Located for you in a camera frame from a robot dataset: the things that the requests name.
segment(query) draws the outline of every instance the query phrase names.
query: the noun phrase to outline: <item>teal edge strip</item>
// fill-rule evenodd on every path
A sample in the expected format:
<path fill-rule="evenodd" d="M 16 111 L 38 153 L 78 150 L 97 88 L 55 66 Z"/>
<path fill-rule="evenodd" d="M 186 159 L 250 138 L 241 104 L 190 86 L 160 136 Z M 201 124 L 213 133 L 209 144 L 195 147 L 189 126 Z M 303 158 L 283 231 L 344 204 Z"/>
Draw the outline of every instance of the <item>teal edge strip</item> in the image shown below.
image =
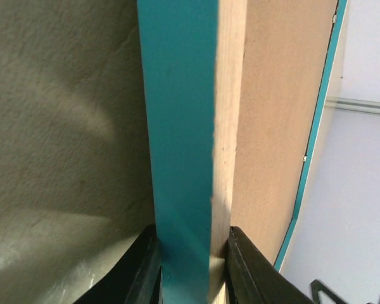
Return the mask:
<path fill-rule="evenodd" d="M 286 256 L 287 248 L 289 246 L 291 236 L 293 235 L 294 229 L 297 224 L 298 214 L 301 208 L 301 202 L 303 200 L 305 186 L 307 184 L 308 171 L 310 169 L 312 155 L 314 152 L 315 142 L 318 136 L 319 124 L 321 121 L 322 110 L 324 109 L 326 94 L 329 85 L 329 78 L 331 76 L 331 70 L 335 58 L 336 46 L 338 45 L 339 34 L 341 32 L 343 16 L 345 14 L 347 0 L 339 0 L 338 8 L 336 10 L 336 23 L 332 29 L 331 40 L 329 41 L 327 58 L 325 61 L 324 72 L 322 74 L 321 85 L 318 93 L 317 106 L 315 107 L 314 118 L 311 126 L 311 133 L 308 139 L 307 146 L 307 160 L 303 166 L 303 170 L 301 173 L 300 184 L 298 185 L 296 203 L 294 205 L 293 216 L 289 225 L 289 228 L 286 233 L 286 237 L 284 238 L 283 244 L 280 248 L 280 252 L 276 258 L 274 263 L 274 268 L 279 271 L 281 265 L 284 261 L 284 257 Z"/>
<path fill-rule="evenodd" d="M 206 303 L 218 0 L 138 0 L 165 304 Z"/>

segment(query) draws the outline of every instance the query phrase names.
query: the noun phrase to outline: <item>white wall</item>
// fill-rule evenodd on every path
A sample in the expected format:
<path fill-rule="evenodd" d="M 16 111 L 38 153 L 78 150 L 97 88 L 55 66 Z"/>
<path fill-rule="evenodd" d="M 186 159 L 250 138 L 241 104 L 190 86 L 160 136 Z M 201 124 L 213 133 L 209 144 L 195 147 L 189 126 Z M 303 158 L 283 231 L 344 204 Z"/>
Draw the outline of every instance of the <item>white wall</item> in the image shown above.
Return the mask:
<path fill-rule="evenodd" d="M 350 0 L 341 97 L 380 102 L 380 0 Z"/>
<path fill-rule="evenodd" d="M 378 303 L 379 116 L 335 112 L 281 272 L 308 295 L 320 279 L 348 303 Z"/>

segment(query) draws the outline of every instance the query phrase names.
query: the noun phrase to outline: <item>textured wall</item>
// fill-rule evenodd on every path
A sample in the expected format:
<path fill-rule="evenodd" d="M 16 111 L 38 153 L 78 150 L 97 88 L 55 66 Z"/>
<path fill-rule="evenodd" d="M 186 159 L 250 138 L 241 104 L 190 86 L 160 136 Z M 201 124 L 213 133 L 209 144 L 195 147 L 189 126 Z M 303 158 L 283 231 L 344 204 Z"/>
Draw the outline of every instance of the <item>textured wall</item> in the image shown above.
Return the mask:
<path fill-rule="evenodd" d="M 0 303 L 70 303 L 153 219 L 136 2 L 0 0 Z"/>

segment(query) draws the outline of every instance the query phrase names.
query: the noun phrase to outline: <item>wooden board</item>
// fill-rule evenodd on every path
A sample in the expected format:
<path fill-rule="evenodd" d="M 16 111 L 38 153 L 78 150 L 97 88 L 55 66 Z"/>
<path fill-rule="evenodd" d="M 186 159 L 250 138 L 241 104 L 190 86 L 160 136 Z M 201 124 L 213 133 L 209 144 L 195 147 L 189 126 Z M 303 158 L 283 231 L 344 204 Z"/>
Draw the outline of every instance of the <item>wooden board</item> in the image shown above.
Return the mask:
<path fill-rule="evenodd" d="M 336 4 L 248 2 L 231 224 L 272 263 L 295 204 Z"/>
<path fill-rule="evenodd" d="M 230 226 L 246 0 L 138 8 L 163 301 L 204 303 L 209 283 L 213 301 Z"/>
<path fill-rule="evenodd" d="M 247 0 L 220 0 L 215 65 L 215 119 L 210 288 L 208 302 L 225 299 L 225 244 L 231 226 Z"/>

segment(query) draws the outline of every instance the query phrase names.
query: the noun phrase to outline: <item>unpainted wood edge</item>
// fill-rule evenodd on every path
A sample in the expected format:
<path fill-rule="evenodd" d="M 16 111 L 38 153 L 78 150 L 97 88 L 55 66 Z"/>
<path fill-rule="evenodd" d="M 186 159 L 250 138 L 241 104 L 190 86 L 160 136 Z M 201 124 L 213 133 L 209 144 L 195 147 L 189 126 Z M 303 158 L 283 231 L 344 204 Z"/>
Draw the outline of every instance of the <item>unpainted wood edge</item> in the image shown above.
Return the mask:
<path fill-rule="evenodd" d="M 218 0 L 215 60 L 215 128 L 208 303 L 225 303 L 225 244 L 231 224 L 232 189 L 247 0 Z"/>

